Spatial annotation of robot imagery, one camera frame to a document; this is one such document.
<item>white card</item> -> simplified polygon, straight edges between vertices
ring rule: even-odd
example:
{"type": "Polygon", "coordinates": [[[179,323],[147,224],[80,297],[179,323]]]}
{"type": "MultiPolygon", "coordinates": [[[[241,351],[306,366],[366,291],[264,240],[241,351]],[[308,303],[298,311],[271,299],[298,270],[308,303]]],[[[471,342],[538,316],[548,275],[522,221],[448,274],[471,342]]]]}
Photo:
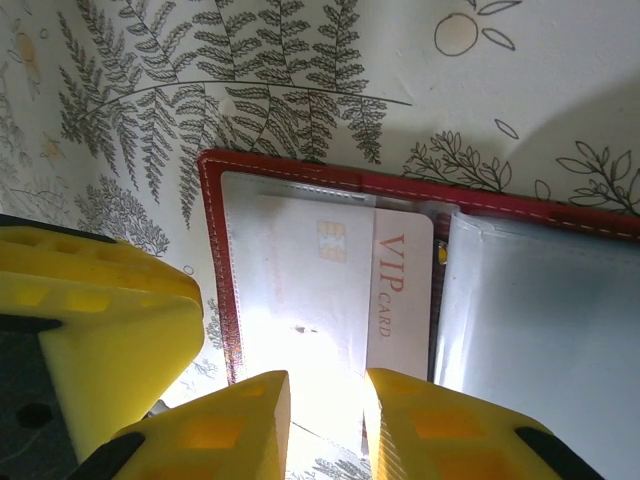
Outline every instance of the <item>white card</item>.
{"type": "Polygon", "coordinates": [[[367,368],[426,380],[433,236],[425,215],[376,209],[367,368]]]}
{"type": "Polygon", "coordinates": [[[268,195],[256,208],[268,314],[252,336],[268,349],[245,350],[247,373],[288,370],[292,422],[357,449],[374,209],[268,195]]]}

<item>floral wallpaper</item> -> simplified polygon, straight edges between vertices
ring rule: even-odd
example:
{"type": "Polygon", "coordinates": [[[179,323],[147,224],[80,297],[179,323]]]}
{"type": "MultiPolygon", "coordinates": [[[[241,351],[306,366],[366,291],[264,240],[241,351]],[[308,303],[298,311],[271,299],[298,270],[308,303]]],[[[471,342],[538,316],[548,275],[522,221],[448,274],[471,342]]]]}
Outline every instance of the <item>floral wallpaper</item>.
{"type": "MultiPolygon", "coordinates": [[[[636,0],[0,0],[0,209],[198,281],[177,405],[226,378],[200,150],[640,215],[639,23],[636,0]]],[[[322,452],[290,478],[368,478],[322,452]]]]}

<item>leaf drawing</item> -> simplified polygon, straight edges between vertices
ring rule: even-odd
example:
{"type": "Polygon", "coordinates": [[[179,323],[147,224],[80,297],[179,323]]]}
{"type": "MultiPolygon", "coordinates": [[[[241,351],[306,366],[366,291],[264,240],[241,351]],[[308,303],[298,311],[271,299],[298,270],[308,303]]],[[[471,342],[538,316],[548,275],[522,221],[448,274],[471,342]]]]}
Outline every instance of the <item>leaf drawing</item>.
{"type": "Polygon", "coordinates": [[[603,207],[616,213],[640,216],[640,169],[632,169],[631,150],[612,157],[609,147],[602,153],[585,142],[575,142],[579,155],[556,161],[566,170],[588,175],[586,186],[576,188],[569,201],[583,207],[603,207]]]}
{"type": "Polygon", "coordinates": [[[287,93],[284,98],[294,105],[308,109],[308,112],[298,114],[304,122],[304,126],[297,132],[302,141],[300,152],[305,160],[320,162],[321,158],[327,156],[327,139],[333,138],[332,131],[337,127],[335,119],[340,115],[340,110],[336,101],[326,93],[311,90],[287,93]]]}
{"type": "Polygon", "coordinates": [[[136,181],[135,160],[137,158],[137,140],[139,139],[138,122],[136,120],[136,106],[133,102],[119,100],[112,103],[107,110],[110,115],[111,125],[120,142],[125,166],[133,185],[138,189],[136,181]]]}
{"type": "Polygon", "coordinates": [[[322,40],[312,48],[301,39],[311,28],[301,19],[302,0],[263,0],[255,13],[235,0],[193,1],[202,11],[187,22],[177,0],[120,0],[114,9],[76,0],[88,40],[59,14],[72,65],[60,67],[63,138],[86,145],[115,175],[123,161],[136,189],[141,160],[156,202],[166,167],[179,159],[187,227],[204,148],[319,162],[343,119],[367,161],[381,161],[388,104],[408,104],[362,94],[368,81],[360,78],[364,67],[353,48],[357,0],[323,6],[322,40]],[[181,43],[191,36],[196,48],[187,51],[181,43]],[[182,81],[190,64],[207,77],[182,81]],[[313,86],[296,85],[302,76],[313,86]],[[208,94],[213,84],[223,84],[229,96],[208,94]],[[221,102],[233,108],[221,109],[221,102]]]}
{"type": "Polygon", "coordinates": [[[249,151],[268,155],[274,155],[279,151],[271,139],[263,136],[268,132],[287,156],[297,158],[297,148],[300,144],[296,131],[303,112],[292,108],[280,95],[273,94],[269,86],[240,89],[227,87],[227,92],[236,100],[238,112],[244,114],[236,115],[232,122],[237,127],[242,127],[235,129],[235,135],[247,144],[249,151]]]}
{"type": "Polygon", "coordinates": [[[205,326],[207,338],[213,345],[213,348],[222,349],[222,333],[220,331],[220,310],[218,304],[213,298],[207,300],[207,308],[209,309],[209,321],[205,326]]]}
{"type": "Polygon", "coordinates": [[[17,157],[23,166],[31,166],[31,157],[26,151],[24,131],[16,124],[9,99],[7,81],[4,76],[7,67],[7,62],[4,62],[0,67],[0,85],[2,85],[0,92],[0,145],[6,147],[11,156],[17,157]]]}
{"type": "Polygon", "coordinates": [[[353,60],[360,58],[359,50],[350,45],[359,38],[353,30],[360,17],[354,12],[358,0],[334,0],[336,7],[324,6],[329,23],[321,25],[318,31],[327,40],[316,43],[313,50],[317,53],[311,64],[319,71],[307,74],[307,79],[327,90],[340,93],[362,93],[368,80],[354,79],[364,72],[364,67],[353,60]]]}
{"type": "Polygon", "coordinates": [[[137,37],[135,48],[147,75],[158,82],[178,81],[178,72],[197,56],[195,52],[185,52],[174,57],[180,40],[193,26],[191,22],[167,28],[169,16],[176,8],[174,1],[163,2],[153,16],[149,15],[148,0],[125,0],[125,3],[118,16],[133,21],[126,29],[137,37]]]}
{"type": "Polygon", "coordinates": [[[482,34],[496,45],[500,45],[501,47],[512,51],[516,49],[516,46],[511,39],[495,28],[483,28],[482,34]]]}
{"type": "MultiPolygon", "coordinates": [[[[105,20],[105,13],[93,2],[78,0],[78,8],[96,45],[99,59],[87,55],[83,46],[72,34],[65,17],[58,18],[67,48],[80,78],[78,83],[65,68],[60,67],[66,93],[60,92],[62,110],[62,136],[68,140],[85,143],[94,157],[102,153],[117,174],[116,148],[111,134],[109,114],[100,110],[113,93],[126,95],[134,91],[142,68],[134,65],[135,55],[124,51],[124,34],[116,34],[113,22],[105,20]]],[[[113,112],[113,118],[126,119],[122,112],[113,112]]],[[[132,172],[132,155],[125,152],[125,161],[132,172]]]]}
{"type": "Polygon", "coordinates": [[[497,2],[491,2],[478,10],[478,15],[493,15],[494,13],[502,12],[521,3],[522,0],[499,0],[497,2]]]}
{"type": "Polygon", "coordinates": [[[318,458],[313,469],[332,480],[371,480],[370,467],[368,465],[356,465],[348,460],[329,462],[318,458]]]}
{"type": "Polygon", "coordinates": [[[194,37],[205,43],[197,49],[203,58],[197,66],[216,80],[239,80],[262,66],[262,61],[253,55],[262,46],[260,39],[239,35],[257,17],[252,12],[227,15],[225,9],[233,2],[215,0],[211,2],[215,5],[214,11],[197,13],[192,20],[201,28],[194,37]]]}
{"type": "Polygon", "coordinates": [[[502,120],[500,120],[499,118],[496,118],[494,120],[494,122],[496,122],[496,126],[498,127],[498,129],[504,133],[505,135],[507,135],[508,137],[513,138],[514,140],[519,140],[520,137],[518,136],[518,132],[516,132],[513,127],[511,125],[509,125],[507,122],[503,122],[502,120]]]}
{"type": "Polygon", "coordinates": [[[430,147],[416,143],[411,149],[403,176],[496,193],[504,193],[511,182],[509,162],[496,157],[490,163],[483,161],[480,152],[463,146],[460,133],[442,132],[431,137],[430,142],[430,147]]]}
{"type": "Polygon", "coordinates": [[[259,29],[258,36],[271,48],[258,54],[263,67],[256,75],[272,84],[293,85],[292,75],[310,66],[308,60],[297,58],[297,54],[309,50],[307,42],[297,36],[311,25],[304,20],[291,18],[304,7],[300,0],[267,2],[272,8],[260,11],[258,16],[268,28],[259,29]]]}
{"type": "Polygon", "coordinates": [[[169,152],[173,151],[170,142],[178,139],[178,123],[175,120],[178,93],[174,98],[169,98],[164,90],[155,88],[136,102],[140,131],[144,134],[141,138],[142,151],[145,153],[142,161],[156,203],[160,203],[162,168],[169,162],[169,152]]]}
{"type": "Polygon", "coordinates": [[[114,179],[101,175],[100,186],[87,186],[86,197],[78,195],[75,203],[84,216],[78,221],[80,230],[125,240],[156,257],[167,251],[169,239],[164,231],[133,193],[114,179]]]}
{"type": "Polygon", "coordinates": [[[218,366],[211,362],[208,358],[203,358],[201,361],[194,361],[192,363],[193,369],[198,375],[203,375],[211,380],[216,379],[216,373],[218,372],[218,366]]]}
{"type": "Polygon", "coordinates": [[[358,142],[358,149],[364,152],[369,163],[380,164],[380,137],[382,123],[386,115],[387,104],[372,98],[344,96],[338,103],[346,107],[342,118],[349,121],[353,139],[358,142]]]}
{"type": "Polygon", "coordinates": [[[190,116],[180,122],[182,155],[180,156],[180,199],[182,216],[187,228],[190,226],[191,211],[200,192],[198,176],[198,155],[205,148],[224,146],[230,148],[224,122],[218,110],[219,102],[205,92],[204,84],[180,87],[174,103],[179,104],[176,114],[190,116]]]}

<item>printed plant pattern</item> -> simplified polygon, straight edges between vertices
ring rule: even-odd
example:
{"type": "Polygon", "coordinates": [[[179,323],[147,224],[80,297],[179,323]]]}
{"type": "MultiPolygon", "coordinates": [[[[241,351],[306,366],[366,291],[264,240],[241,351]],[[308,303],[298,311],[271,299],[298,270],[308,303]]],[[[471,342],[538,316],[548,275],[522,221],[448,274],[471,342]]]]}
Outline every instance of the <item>printed plant pattern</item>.
{"type": "MultiPolygon", "coordinates": [[[[31,15],[28,9],[24,9],[26,13],[31,15]]],[[[40,93],[40,83],[42,74],[38,62],[38,52],[29,32],[21,28],[22,19],[20,17],[12,18],[7,11],[0,6],[0,17],[4,20],[7,29],[13,34],[11,39],[11,47],[7,50],[7,54],[13,61],[21,64],[24,68],[25,79],[29,88],[31,100],[40,93]]],[[[46,29],[40,31],[40,38],[46,39],[49,32],[46,29]]]]}
{"type": "Polygon", "coordinates": [[[631,150],[611,154],[609,147],[601,153],[585,142],[575,143],[574,157],[556,161],[566,170],[588,176],[586,186],[574,190],[569,201],[583,207],[603,207],[616,213],[640,216],[640,169],[632,169],[631,150]]]}
{"type": "MultiPolygon", "coordinates": [[[[478,8],[476,0],[466,0],[473,8],[473,15],[487,17],[516,7],[522,0],[494,0],[478,8]]],[[[466,13],[454,12],[440,20],[433,33],[433,41],[438,51],[447,57],[459,57],[471,50],[480,33],[489,41],[507,50],[515,51],[513,41],[493,27],[478,27],[478,21],[466,13]]]]}
{"type": "Polygon", "coordinates": [[[13,108],[9,99],[5,73],[9,64],[4,62],[0,66],[0,145],[7,148],[9,155],[17,158],[23,166],[31,165],[31,157],[26,152],[24,131],[16,125],[13,108]]]}
{"type": "Polygon", "coordinates": [[[323,458],[316,459],[313,471],[304,473],[287,472],[287,480],[321,480],[328,478],[331,480],[371,480],[371,468],[368,463],[361,461],[356,465],[348,460],[337,460],[330,462],[323,458]]]}
{"type": "Polygon", "coordinates": [[[85,217],[78,221],[80,230],[125,240],[156,257],[167,251],[169,239],[162,229],[133,193],[114,179],[101,175],[100,186],[87,186],[86,197],[78,195],[75,203],[85,217]]]}
{"type": "Polygon", "coordinates": [[[503,193],[511,182],[511,165],[494,157],[488,163],[480,152],[462,144],[459,132],[431,137],[431,145],[416,143],[404,164],[404,177],[461,185],[503,193]]]}
{"type": "Polygon", "coordinates": [[[21,184],[19,172],[0,153],[0,201],[5,213],[53,225],[69,226],[69,205],[59,181],[35,178],[21,184]]]}
{"type": "Polygon", "coordinates": [[[218,310],[218,304],[215,299],[210,298],[207,300],[207,308],[209,309],[210,317],[207,325],[205,326],[205,333],[207,338],[211,342],[214,348],[218,350],[222,349],[222,333],[220,331],[220,310],[218,310]]]}
{"type": "Polygon", "coordinates": [[[301,0],[265,0],[257,14],[240,0],[192,1],[203,10],[185,21],[170,0],[120,0],[117,18],[95,0],[76,0],[93,46],[59,13],[73,64],[60,66],[63,138],[85,144],[116,175],[122,158],[136,189],[141,159],[158,203],[165,171],[179,159],[187,227],[205,148],[319,162],[344,121],[364,158],[381,163],[382,120],[389,103],[403,103],[363,94],[357,0],[324,5],[323,40],[313,45],[301,38],[312,28],[300,18],[301,0]],[[186,69],[198,80],[184,81],[186,69]],[[220,91],[237,114],[221,113],[220,91]]]}

